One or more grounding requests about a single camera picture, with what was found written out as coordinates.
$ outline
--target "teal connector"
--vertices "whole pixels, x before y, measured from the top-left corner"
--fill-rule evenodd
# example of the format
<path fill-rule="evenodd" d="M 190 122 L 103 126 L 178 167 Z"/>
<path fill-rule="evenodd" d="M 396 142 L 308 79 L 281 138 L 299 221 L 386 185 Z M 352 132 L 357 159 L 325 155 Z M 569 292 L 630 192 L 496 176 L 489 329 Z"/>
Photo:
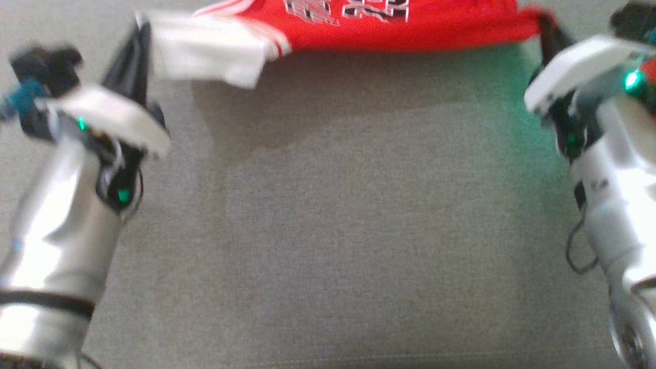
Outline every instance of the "teal connector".
<path fill-rule="evenodd" d="M 0 119 L 10 121 L 31 112 L 35 108 L 35 98 L 44 96 L 41 84 L 33 77 L 28 78 L 17 90 L 4 97 L 0 104 Z"/>

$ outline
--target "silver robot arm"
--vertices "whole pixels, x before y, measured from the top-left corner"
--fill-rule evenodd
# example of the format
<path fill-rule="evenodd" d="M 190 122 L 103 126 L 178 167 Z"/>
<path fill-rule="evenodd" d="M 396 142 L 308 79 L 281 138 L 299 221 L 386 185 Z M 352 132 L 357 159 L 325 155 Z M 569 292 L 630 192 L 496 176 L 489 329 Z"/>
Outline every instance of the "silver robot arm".
<path fill-rule="evenodd" d="M 525 94 L 527 108 L 556 132 L 596 254 L 584 268 L 568 261 L 580 274 L 597 264 L 604 270 L 611 335 L 634 369 L 656 368 L 656 89 L 640 71 L 656 54 L 656 22 L 641 18 L 654 9 L 630 3 L 616 13 L 616 37 L 551 42 L 547 49 L 562 51 L 543 55 Z M 543 49 L 545 39 L 558 40 L 554 32 L 543 32 Z"/>
<path fill-rule="evenodd" d="M 2 368 L 80 367 L 125 214 L 138 201 L 142 158 L 170 145 L 161 111 L 146 103 L 149 42 L 147 25 L 135 30 L 102 85 L 79 84 L 76 63 L 62 67 L 57 52 L 32 49 L 13 63 L 22 86 L 0 113 L 19 115 L 28 135 L 54 148 L 20 201 L 0 265 Z"/>

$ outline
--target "black wire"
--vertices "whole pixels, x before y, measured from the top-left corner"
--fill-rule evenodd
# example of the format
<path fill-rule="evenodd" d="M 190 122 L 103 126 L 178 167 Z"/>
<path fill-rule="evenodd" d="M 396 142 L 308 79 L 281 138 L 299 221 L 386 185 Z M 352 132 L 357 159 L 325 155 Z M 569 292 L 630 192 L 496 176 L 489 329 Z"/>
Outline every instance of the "black wire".
<path fill-rule="evenodd" d="M 576 225 L 576 227 L 574 227 L 574 229 L 569 233 L 569 236 L 567 237 L 567 247 L 565 248 L 565 257 L 567 258 L 567 264 L 569 264 L 571 270 L 573 270 L 578 275 L 584 275 L 590 272 L 599 263 L 599 257 L 595 255 L 594 260 L 592 260 L 588 265 L 585 265 L 583 267 L 578 267 L 574 264 L 571 258 L 574 236 L 576 236 L 576 233 L 579 233 L 579 231 L 581 231 L 583 225 L 585 224 L 586 211 L 587 211 L 587 207 L 584 207 L 583 212 L 581 213 L 581 220 Z"/>
<path fill-rule="evenodd" d="M 86 361 L 87 364 L 92 366 L 94 369 L 102 369 L 102 366 L 97 361 L 85 353 L 82 353 L 81 359 L 82 361 Z"/>
<path fill-rule="evenodd" d="M 139 195 L 137 196 L 136 200 L 134 201 L 134 206 L 130 210 L 130 213 L 126 215 L 123 218 L 123 225 L 127 225 L 127 223 L 130 223 L 134 216 L 139 212 L 139 207 L 141 206 L 141 203 L 144 201 L 144 174 L 141 172 L 141 168 L 139 169 Z"/>

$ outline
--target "gray fabric surface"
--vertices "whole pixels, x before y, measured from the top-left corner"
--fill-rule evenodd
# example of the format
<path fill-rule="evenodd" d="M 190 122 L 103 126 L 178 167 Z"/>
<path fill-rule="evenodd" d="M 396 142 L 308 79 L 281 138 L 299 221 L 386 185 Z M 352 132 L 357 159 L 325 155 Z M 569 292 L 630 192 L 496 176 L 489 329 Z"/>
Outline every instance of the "gray fabric surface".
<path fill-rule="evenodd" d="M 583 38 L 624 1 L 543 3 Z M 96 79 L 133 7 L 206 4 L 4 0 L 0 54 L 67 40 Z M 565 262 L 566 164 L 523 108 L 538 59 L 303 54 L 255 91 L 154 83 L 174 148 L 145 165 L 87 350 L 108 369 L 620 368 L 601 272 Z M 7 225 L 48 150 L 0 142 Z"/>

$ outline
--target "cable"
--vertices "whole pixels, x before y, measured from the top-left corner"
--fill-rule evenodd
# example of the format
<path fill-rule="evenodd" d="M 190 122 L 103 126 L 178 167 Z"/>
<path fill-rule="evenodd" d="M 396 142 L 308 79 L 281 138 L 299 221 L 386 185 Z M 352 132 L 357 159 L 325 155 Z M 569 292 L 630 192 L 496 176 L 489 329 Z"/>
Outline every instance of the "cable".
<path fill-rule="evenodd" d="M 134 206 L 130 210 L 130 212 L 123 218 L 123 225 L 127 225 L 127 223 L 130 223 L 134 216 L 137 214 L 139 211 L 139 207 L 141 206 L 141 203 L 144 201 L 144 174 L 141 172 L 141 168 L 139 168 L 139 195 L 137 196 L 136 200 L 134 201 Z"/>
<path fill-rule="evenodd" d="M 102 369 L 102 366 L 87 354 L 82 353 L 82 356 L 80 358 L 82 359 L 82 361 L 87 362 L 87 364 L 93 367 L 94 369 Z"/>
<path fill-rule="evenodd" d="M 578 267 L 574 264 L 571 258 L 574 236 L 576 236 L 576 233 L 579 233 L 579 231 L 581 231 L 581 229 L 583 228 L 583 225 L 585 224 L 585 214 L 587 210 L 588 210 L 587 206 L 583 207 L 583 212 L 581 213 L 581 220 L 579 221 L 578 224 L 576 224 L 576 227 L 574 227 L 574 229 L 569 233 L 569 236 L 567 237 L 567 247 L 565 248 L 565 257 L 567 258 L 567 264 L 569 264 L 571 270 L 573 270 L 576 274 L 581 276 L 590 272 L 599 263 L 599 257 L 595 255 L 594 260 L 592 260 L 588 265 L 585 265 L 583 267 Z"/>
<path fill-rule="evenodd" d="M 114 161 L 111 167 L 103 171 L 102 180 L 100 182 L 100 191 L 105 197 L 107 197 L 107 193 L 114 177 L 116 177 L 116 173 L 118 173 L 122 167 L 125 167 L 125 159 L 123 157 L 123 149 L 121 148 L 120 141 L 116 137 L 111 137 L 111 141 L 114 147 Z"/>

